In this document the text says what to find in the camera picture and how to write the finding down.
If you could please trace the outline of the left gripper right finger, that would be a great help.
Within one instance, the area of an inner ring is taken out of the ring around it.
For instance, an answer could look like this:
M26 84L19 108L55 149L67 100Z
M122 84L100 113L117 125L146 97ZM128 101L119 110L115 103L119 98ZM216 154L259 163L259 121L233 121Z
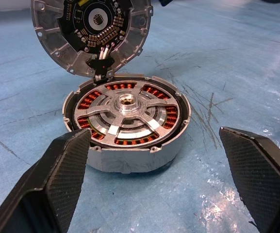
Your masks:
M261 233L280 233L280 148L269 138L229 127L219 136L240 199Z

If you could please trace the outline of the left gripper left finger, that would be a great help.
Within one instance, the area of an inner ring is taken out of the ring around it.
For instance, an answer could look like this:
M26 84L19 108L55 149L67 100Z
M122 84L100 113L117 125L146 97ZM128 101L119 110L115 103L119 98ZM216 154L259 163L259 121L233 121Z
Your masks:
M54 139L0 206L0 233L66 233L85 174L91 131Z

